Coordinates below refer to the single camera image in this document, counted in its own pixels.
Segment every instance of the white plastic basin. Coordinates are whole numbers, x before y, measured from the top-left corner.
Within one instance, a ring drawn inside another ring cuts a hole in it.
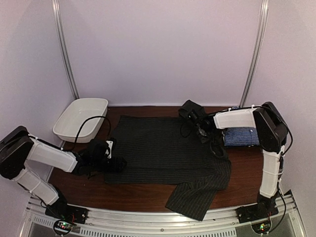
[[[106,99],[98,98],[75,100],[59,117],[54,125],[53,132],[64,141],[74,142],[81,125],[86,119],[92,116],[105,116],[107,114],[108,103]],[[90,142],[97,135],[103,120],[104,118],[94,118],[86,122],[77,142]]]

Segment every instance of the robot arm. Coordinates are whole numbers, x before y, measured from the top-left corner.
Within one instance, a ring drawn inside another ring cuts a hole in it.
[[[260,108],[228,110],[213,117],[217,129],[229,127],[257,128],[262,147],[264,166],[260,195],[272,198],[277,192],[277,182],[283,171],[283,156],[287,129],[276,107],[267,102]]]
[[[120,172],[124,164],[120,162],[121,160],[112,159],[112,147],[113,141],[93,139],[85,152],[80,154],[66,152],[32,136],[25,127],[19,126],[0,142],[0,175],[16,181],[40,198],[47,205],[47,215],[67,220],[68,216],[73,214],[78,216],[76,218],[78,223],[84,223],[85,218],[82,216],[85,216],[86,209],[67,205],[62,193],[34,173],[27,166],[26,161],[38,161],[74,175],[88,175],[92,171]],[[116,162],[114,169],[109,165],[113,161]]]
[[[275,199],[278,182],[283,173],[283,154],[288,128],[273,103],[250,108],[228,109],[206,114],[204,108],[188,100],[179,115],[198,128],[201,141],[215,129],[230,127],[254,127],[257,129],[264,157],[263,177],[257,204],[237,210],[239,221],[247,222],[276,214]]]

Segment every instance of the folded blue cloth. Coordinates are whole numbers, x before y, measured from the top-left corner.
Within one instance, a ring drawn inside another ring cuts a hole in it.
[[[259,146],[257,130],[253,127],[228,128],[224,136],[226,147]]]

